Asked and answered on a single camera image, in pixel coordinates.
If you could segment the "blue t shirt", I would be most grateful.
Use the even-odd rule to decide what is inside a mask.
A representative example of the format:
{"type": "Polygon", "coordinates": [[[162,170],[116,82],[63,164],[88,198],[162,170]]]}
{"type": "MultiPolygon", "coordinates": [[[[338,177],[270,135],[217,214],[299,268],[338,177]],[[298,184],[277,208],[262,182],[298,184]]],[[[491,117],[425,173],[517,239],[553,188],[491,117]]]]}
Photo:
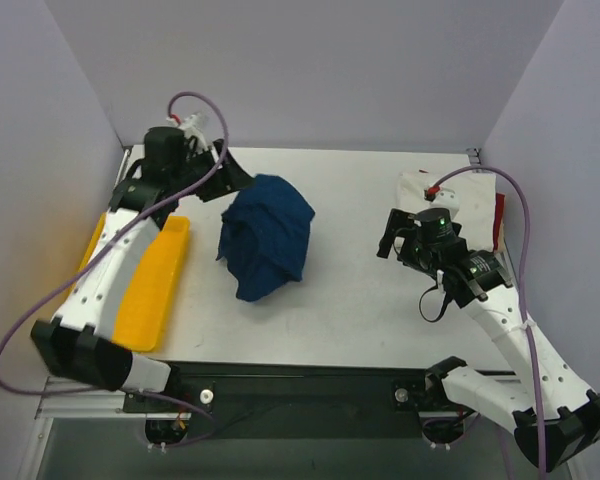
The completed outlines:
{"type": "Polygon", "coordinates": [[[236,298],[257,302],[300,282],[315,210],[280,176],[258,174],[222,213],[217,260],[237,281],[236,298]]]}

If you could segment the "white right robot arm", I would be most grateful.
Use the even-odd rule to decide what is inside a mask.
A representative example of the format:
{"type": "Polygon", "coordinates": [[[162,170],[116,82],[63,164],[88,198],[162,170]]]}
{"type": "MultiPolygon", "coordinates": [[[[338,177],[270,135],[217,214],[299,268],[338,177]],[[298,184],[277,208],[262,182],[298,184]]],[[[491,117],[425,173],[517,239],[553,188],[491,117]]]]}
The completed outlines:
{"type": "Polygon", "coordinates": [[[435,280],[445,302],[455,303],[484,330],[523,389],[451,356],[426,371],[424,399],[435,408],[455,403],[474,410],[511,433],[534,466],[551,472],[600,440],[600,392],[522,312],[519,291],[496,256],[469,249],[460,231],[445,208],[417,214],[394,208],[377,255],[387,258],[400,239],[398,260],[435,280]]]}

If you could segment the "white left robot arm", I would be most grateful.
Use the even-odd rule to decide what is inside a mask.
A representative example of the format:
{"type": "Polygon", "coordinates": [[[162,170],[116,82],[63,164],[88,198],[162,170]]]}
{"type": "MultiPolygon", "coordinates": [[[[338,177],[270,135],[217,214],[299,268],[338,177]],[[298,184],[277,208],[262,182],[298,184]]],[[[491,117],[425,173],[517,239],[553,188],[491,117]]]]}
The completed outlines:
{"type": "Polygon", "coordinates": [[[38,320],[31,339],[49,372],[108,391],[146,391],[162,412],[175,409],[182,387],[171,367],[116,342],[115,324],[141,260],[181,198],[203,202],[251,185],[253,179],[231,156],[228,143],[209,145],[199,134],[153,127],[144,155],[115,186],[101,236],[70,293],[50,321],[38,320]]]}

